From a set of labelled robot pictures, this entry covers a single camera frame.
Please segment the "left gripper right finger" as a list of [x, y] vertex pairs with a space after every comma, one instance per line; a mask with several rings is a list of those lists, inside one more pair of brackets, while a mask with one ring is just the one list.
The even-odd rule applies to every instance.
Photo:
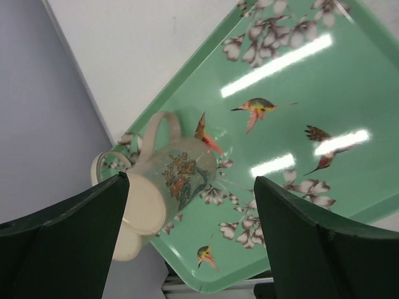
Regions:
[[278, 298], [397, 298], [398, 233], [300, 198], [265, 177], [254, 193]]

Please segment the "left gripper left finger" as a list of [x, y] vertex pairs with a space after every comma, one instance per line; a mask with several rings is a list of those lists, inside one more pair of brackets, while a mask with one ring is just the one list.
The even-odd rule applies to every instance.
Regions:
[[127, 202], [125, 173], [1, 224], [1, 298], [101, 298]]

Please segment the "cream dragon mug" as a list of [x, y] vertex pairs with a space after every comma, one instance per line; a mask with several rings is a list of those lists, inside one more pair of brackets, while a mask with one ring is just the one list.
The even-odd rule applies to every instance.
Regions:
[[125, 171], [129, 190], [123, 220], [137, 234], [156, 234], [211, 184], [217, 168], [212, 147], [182, 136], [174, 113], [154, 114], [137, 162]]

